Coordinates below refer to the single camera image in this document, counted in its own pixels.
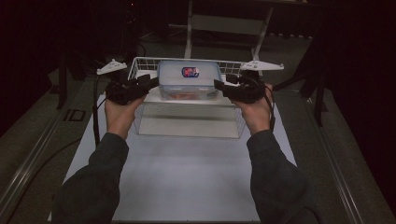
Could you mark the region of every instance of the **floor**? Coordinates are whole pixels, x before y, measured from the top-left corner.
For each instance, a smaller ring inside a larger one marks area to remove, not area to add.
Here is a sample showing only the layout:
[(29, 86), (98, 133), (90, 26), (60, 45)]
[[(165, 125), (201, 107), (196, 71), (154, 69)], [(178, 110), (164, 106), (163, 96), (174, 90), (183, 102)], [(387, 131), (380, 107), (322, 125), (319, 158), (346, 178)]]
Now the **floor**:
[[(214, 41), (214, 37), (219, 40), (210, 33), (194, 34), (191, 57), (250, 61), (248, 44), (254, 41), (249, 37), (227, 36), (220, 39), (221, 43)], [(175, 30), (167, 41), (147, 34), (142, 38), (139, 55), (182, 58), (183, 40), (183, 29)], [(292, 77), (309, 43), (310, 39), (300, 37), (267, 36), (261, 61), (283, 63), (285, 69), (264, 73), (264, 80), (278, 84)], [(55, 84), (57, 73), (55, 70), (49, 74)], [(55, 109), (58, 95), (48, 92), (0, 139), (0, 182), (4, 183), (0, 186), (0, 192), (4, 193), (0, 223), (48, 223), (51, 197), (64, 181), (79, 139), (91, 128), (87, 123), (94, 80), (94, 71), (84, 81), (70, 77), (68, 100), (63, 109)], [(98, 92), (103, 91), (107, 82), (101, 79)], [(302, 82), (297, 82), (277, 91), (276, 103), (297, 164), (312, 181), (327, 223), (396, 223), (332, 93), (325, 91), (323, 127), (319, 127), (313, 119), (311, 102), (315, 102), (315, 95), (310, 99), (300, 97), (301, 85)]]

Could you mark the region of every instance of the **white wire rack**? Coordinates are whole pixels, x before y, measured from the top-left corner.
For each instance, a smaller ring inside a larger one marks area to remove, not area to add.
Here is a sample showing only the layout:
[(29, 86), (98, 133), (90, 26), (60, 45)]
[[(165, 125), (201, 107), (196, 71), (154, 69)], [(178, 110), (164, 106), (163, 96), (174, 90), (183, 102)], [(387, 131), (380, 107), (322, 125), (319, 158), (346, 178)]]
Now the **white wire rack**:
[[(227, 61), (137, 57), (132, 64), (129, 78), (145, 74), (156, 77), (158, 64), (162, 61), (217, 63), (222, 75), (238, 75), (242, 64)], [(218, 94), (214, 100), (164, 101), (161, 99), (159, 89), (154, 88), (146, 97), (145, 103), (136, 110), (135, 127), (139, 134), (239, 138), (245, 125), (241, 110), (221, 94)]]

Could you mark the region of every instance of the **sticker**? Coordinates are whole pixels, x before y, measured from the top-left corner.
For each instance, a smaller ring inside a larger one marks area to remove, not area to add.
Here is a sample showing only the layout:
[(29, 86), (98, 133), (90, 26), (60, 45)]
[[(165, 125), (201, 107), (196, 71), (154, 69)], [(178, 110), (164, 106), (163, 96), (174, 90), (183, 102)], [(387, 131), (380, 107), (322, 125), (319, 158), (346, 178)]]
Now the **sticker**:
[(183, 77), (198, 77), (199, 70), (196, 67), (183, 67), (183, 69), (181, 69), (181, 75), (183, 75)]

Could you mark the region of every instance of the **plastic container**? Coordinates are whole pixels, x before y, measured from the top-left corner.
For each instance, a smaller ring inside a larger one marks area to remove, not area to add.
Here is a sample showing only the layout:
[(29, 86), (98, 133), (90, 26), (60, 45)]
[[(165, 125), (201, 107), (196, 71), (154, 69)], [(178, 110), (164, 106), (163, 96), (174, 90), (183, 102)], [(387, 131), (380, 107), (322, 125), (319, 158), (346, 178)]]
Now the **plastic container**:
[(221, 81), (212, 62), (161, 61), (157, 71), (162, 100), (209, 100), (217, 96), (213, 80)]

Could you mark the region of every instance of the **dark sleeve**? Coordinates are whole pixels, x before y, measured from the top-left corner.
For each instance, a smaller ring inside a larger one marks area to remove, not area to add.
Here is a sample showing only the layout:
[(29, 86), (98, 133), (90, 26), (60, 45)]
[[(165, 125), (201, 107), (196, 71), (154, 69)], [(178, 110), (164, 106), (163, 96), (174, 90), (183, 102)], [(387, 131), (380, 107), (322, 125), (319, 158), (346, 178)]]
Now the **dark sleeve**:
[(120, 136), (106, 133), (89, 164), (55, 194), (52, 223), (110, 223), (120, 201), (120, 173), (128, 150)]
[(321, 223), (311, 185), (290, 163), (271, 131), (247, 141), (252, 173), (250, 190), (262, 223)]

